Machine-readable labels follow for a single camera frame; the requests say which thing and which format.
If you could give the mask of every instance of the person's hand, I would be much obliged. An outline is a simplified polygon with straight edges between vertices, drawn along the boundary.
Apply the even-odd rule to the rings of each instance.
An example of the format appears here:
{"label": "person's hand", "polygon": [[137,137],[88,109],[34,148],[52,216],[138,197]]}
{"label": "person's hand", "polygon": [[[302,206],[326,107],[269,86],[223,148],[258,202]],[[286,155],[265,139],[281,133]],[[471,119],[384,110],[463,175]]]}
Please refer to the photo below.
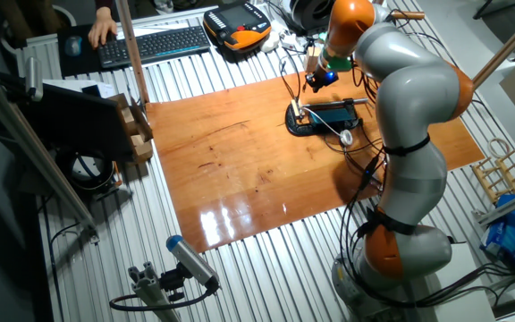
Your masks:
{"label": "person's hand", "polygon": [[108,7],[98,8],[97,20],[89,32],[89,43],[93,49],[98,48],[99,42],[101,45],[105,44],[109,31],[116,35],[116,22],[111,17],[111,9]]}

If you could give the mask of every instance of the monitor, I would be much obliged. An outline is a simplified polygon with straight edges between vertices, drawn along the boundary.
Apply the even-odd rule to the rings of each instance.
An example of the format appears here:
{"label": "monitor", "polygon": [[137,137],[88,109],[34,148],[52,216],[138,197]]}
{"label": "monitor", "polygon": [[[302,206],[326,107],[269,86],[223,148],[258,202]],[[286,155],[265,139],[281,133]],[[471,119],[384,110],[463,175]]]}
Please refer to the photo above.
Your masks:
{"label": "monitor", "polygon": [[[0,73],[0,80],[25,89],[23,78]],[[19,108],[44,143],[109,161],[134,161],[133,146],[113,100],[44,84],[40,102]]]}

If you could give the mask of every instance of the keyboard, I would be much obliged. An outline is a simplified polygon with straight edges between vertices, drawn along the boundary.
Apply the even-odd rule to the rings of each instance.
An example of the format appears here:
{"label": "keyboard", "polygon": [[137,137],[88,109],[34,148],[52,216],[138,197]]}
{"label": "keyboard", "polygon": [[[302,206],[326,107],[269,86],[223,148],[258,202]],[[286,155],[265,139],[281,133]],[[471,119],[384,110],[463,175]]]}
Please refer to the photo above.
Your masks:
{"label": "keyboard", "polygon": [[[188,27],[165,30],[136,37],[142,63],[153,63],[164,59],[193,55],[207,51],[210,43],[202,27]],[[98,48],[98,58],[103,68],[128,66],[131,58],[126,40],[107,41]]]}

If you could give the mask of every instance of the metal slotted platform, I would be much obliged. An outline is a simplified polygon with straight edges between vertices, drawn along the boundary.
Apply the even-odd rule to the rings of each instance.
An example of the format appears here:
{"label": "metal slotted platform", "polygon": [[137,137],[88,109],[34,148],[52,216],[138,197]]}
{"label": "metal slotted platform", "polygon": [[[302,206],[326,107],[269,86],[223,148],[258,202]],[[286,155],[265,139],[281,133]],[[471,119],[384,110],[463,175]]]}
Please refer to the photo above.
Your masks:
{"label": "metal slotted platform", "polygon": [[[391,1],[391,8],[419,11],[414,1]],[[165,25],[187,22],[198,26],[202,11],[153,17],[135,25]],[[412,21],[405,32],[426,33],[438,38],[429,21]],[[443,47],[428,38],[413,37],[423,47],[456,64]],[[30,56],[43,62],[44,78],[61,79],[58,45],[55,36],[36,38],[18,54],[19,66]],[[202,55],[192,55],[144,66],[148,92],[153,102],[165,102],[230,89],[280,76],[281,49],[273,53],[247,55],[236,64],[227,63],[214,48]],[[301,69],[303,56],[295,56]],[[292,71],[291,64],[286,68]],[[94,80],[112,84],[119,93],[138,98],[131,69],[95,72],[67,79]],[[507,133],[489,108],[474,103],[462,115],[462,121],[478,146],[488,155],[492,137]],[[44,242],[49,287],[55,321],[156,321],[152,313],[124,313],[111,310],[110,299],[130,294],[131,279],[127,268],[152,261],[158,273],[173,269],[176,261],[165,249],[168,236],[180,234],[165,174],[158,156],[144,165],[122,170],[123,191],[92,205],[100,242],[90,243],[79,229],[57,238],[51,251],[55,257],[53,273],[48,243]],[[356,213],[364,217],[364,208],[378,199],[363,200]],[[482,191],[470,166],[449,172],[448,186],[438,206],[423,219],[459,242],[468,242],[477,265],[487,262],[478,248],[482,229],[475,224],[471,211],[487,211],[493,206]],[[183,321],[341,321],[350,314],[331,285],[330,269],[337,255],[342,208],[329,210],[298,222],[222,246],[203,254],[220,275],[223,290],[217,296],[185,309],[179,309]],[[71,214],[53,199],[39,214],[44,239],[74,223]],[[483,280],[494,282],[493,277]],[[202,290],[196,283],[185,287],[188,299]]]}

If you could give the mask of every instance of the wooden tabletop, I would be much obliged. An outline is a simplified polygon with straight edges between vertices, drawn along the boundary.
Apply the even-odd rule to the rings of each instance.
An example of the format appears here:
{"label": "wooden tabletop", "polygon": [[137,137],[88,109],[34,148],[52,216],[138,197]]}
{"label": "wooden tabletop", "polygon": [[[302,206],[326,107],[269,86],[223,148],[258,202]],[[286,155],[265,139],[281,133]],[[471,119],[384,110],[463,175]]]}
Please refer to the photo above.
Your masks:
{"label": "wooden tabletop", "polygon": [[[303,104],[366,97],[350,73],[328,88],[301,94]],[[286,77],[297,90],[295,75]],[[324,137],[287,132],[290,103],[281,78],[169,103],[147,105],[156,149],[182,236],[204,251],[344,205],[359,185],[342,153]],[[371,140],[380,137],[375,113],[356,107]],[[484,156],[460,119],[430,127],[449,169]],[[367,142],[359,128],[355,143]],[[335,137],[328,137],[336,142]],[[366,165],[375,151],[353,154]],[[376,194],[367,189],[364,197]]]}

